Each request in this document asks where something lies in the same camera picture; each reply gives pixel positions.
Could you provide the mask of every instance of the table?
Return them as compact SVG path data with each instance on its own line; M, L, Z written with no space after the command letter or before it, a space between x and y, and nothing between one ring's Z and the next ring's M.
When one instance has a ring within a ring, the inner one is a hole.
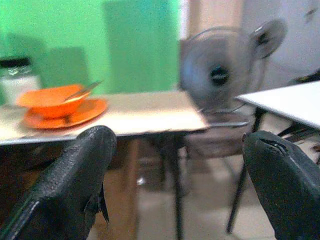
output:
M309 126L313 129L313 133L316 132L315 130L320 130L320 110L318 106L320 103L320 81L243 94L235 99L256 107L253 132L259 129L262 117L266 112ZM246 175L247 171L245 165L243 165L227 226L228 233L233 228L234 217Z
M74 140L84 130L104 125L117 138L161 136L166 158L170 162L175 185L176 236L183 238L182 193L178 148L188 133L204 131L208 123L197 111L186 92L148 92L100 96L108 101L108 109L99 117L81 125L56 129L30 129L23 124L26 110L0 107L0 146Z

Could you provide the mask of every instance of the tiled floor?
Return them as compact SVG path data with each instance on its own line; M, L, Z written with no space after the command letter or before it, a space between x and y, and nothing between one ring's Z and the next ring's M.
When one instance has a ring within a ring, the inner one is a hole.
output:
M268 115L262 129L278 133L290 123ZM312 142L299 143L300 147L315 159L310 151ZM207 159L194 162L191 174L191 192L184 199L184 239L186 240L271 240L274 231L262 209L252 183L248 179L240 202L239 212L232 234L225 233L236 189L236 176L243 164L241 156L228 159ZM146 184L139 189L139 240L175 239L174 205L172 191L159 187L159 169L142 170Z

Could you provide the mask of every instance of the glass jar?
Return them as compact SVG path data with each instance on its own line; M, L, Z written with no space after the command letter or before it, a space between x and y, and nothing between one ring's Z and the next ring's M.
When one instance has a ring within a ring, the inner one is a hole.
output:
M0 84L6 103L15 105L23 93L40 88L40 78L28 57L0 59L0 67Z

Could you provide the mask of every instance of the orange saucer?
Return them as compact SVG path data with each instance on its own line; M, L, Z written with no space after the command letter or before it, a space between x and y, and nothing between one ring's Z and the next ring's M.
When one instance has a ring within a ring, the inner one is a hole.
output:
M68 117L43 118L33 113L31 109L24 115L24 123L34 129L59 129L67 128L89 121L102 114L107 109L105 99L86 99L77 110Z

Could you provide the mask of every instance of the green wall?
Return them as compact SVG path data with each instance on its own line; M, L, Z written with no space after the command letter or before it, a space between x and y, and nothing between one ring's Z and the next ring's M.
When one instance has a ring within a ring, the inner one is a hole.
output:
M95 94L170 90L178 1L1 0L0 57L30 56L44 87L104 80Z

